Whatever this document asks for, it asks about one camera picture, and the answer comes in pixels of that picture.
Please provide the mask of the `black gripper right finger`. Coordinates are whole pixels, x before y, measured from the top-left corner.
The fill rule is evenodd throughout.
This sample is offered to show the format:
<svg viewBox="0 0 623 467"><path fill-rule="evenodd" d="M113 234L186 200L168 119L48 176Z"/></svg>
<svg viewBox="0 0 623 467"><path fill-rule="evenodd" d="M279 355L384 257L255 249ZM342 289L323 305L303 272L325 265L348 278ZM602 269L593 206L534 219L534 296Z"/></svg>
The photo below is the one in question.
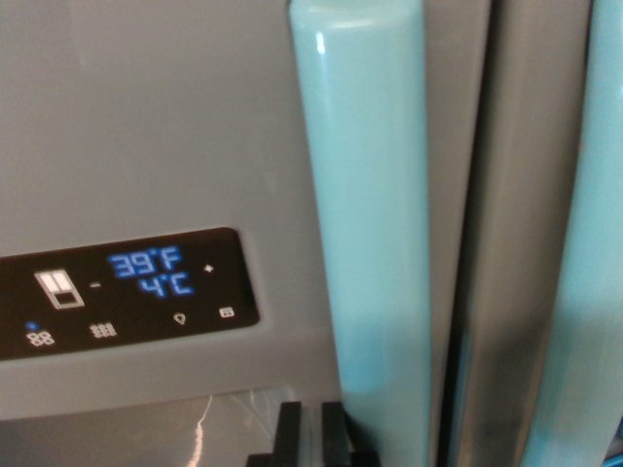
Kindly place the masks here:
<svg viewBox="0 0 623 467"><path fill-rule="evenodd" d="M374 450L350 447L347 414L341 402L321 404L322 465L330 467L379 467L381 461Z"/></svg>

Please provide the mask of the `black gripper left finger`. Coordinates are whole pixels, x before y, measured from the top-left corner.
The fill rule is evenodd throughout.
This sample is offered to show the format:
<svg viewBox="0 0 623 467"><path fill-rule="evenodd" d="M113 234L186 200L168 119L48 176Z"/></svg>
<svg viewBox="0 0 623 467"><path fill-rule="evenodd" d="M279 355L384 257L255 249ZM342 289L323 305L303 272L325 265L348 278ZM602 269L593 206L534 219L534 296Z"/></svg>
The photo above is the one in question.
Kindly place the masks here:
<svg viewBox="0 0 623 467"><path fill-rule="evenodd" d="M249 454L246 467L297 467L299 465L301 419L301 402L282 403L272 452Z"/></svg>

